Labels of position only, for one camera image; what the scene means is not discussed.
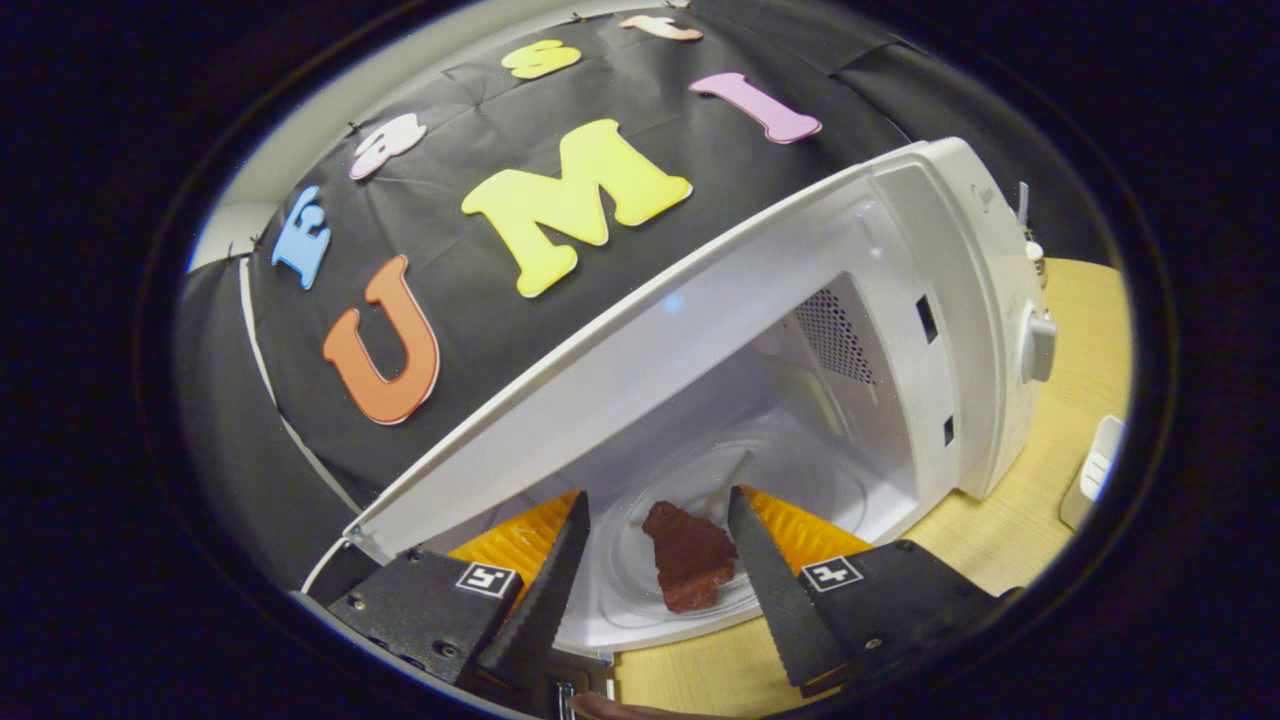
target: white device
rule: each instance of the white device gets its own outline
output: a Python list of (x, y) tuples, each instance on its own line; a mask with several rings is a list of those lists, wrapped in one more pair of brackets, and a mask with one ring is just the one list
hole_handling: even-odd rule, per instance
[(420, 543), (447, 552), (582, 488), (593, 529), (556, 644), (708, 633), (759, 614), (750, 584), (740, 569), (716, 607), (671, 614), (640, 530), (655, 501), (723, 525), (728, 474), (750, 450), (748, 484), (891, 541), (952, 488), (983, 498), (1005, 474), (1052, 329), (991, 174), (960, 140), (916, 142), (631, 292), (430, 448), (344, 538), (384, 564)]
[(1116, 454), (1120, 451), (1121, 439), (1124, 439), (1124, 421), (1120, 418), (1107, 415), (1098, 423), (1089, 455), (1080, 465), (1080, 471), (1066, 491), (1059, 510), (1059, 516), (1073, 530), (1080, 527), (1098, 500), (1098, 495), (1102, 493), (1102, 487), (1111, 475), (1111, 462), (1115, 461)]

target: yellow letter m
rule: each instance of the yellow letter m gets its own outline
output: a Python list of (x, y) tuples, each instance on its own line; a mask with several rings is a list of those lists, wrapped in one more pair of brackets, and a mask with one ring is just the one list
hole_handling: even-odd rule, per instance
[(538, 297), (577, 266), (577, 252), (553, 245), (538, 224), (590, 245), (604, 245), (609, 227), (600, 190), (617, 205), (613, 218), (639, 225), (680, 202), (692, 187), (659, 170), (618, 135), (614, 120), (595, 120), (561, 138), (561, 178), (500, 170), (462, 200), (462, 211), (483, 213), (520, 265), (516, 290)]

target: red food piece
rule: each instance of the red food piece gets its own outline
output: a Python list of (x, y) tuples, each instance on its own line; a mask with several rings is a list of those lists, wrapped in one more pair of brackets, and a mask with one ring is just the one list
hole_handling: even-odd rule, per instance
[(662, 601), (672, 612), (716, 605), (719, 587), (733, 578), (737, 548), (728, 533), (666, 500), (653, 503), (640, 527), (653, 538)]

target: pink letter i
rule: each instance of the pink letter i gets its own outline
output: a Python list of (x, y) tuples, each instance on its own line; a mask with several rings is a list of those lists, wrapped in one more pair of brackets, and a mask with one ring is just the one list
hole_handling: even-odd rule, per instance
[(818, 118), (801, 115), (746, 82), (742, 73), (718, 73), (689, 86), (694, 92), (716, 95), (764, 126), (764, 137), (786, 145), (822, 129)]

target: wooden table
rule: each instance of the wooden table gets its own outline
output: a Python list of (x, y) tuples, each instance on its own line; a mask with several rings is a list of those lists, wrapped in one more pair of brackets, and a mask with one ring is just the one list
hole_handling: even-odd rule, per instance
[[(1132, 342), (1120, 274), (1075, 260), (1046, 260), (1044, 302), (1059, 324), (1027, 447), (991, 497), (952, 492), (905, 537), (989, 593), (1030, 583), (1071, 538), (1059, 519), (1098, 421), (1129, 404)], [(685, 712), (758, 717), (800, 705), (764, 618), (618, 655), (618, 700)]]

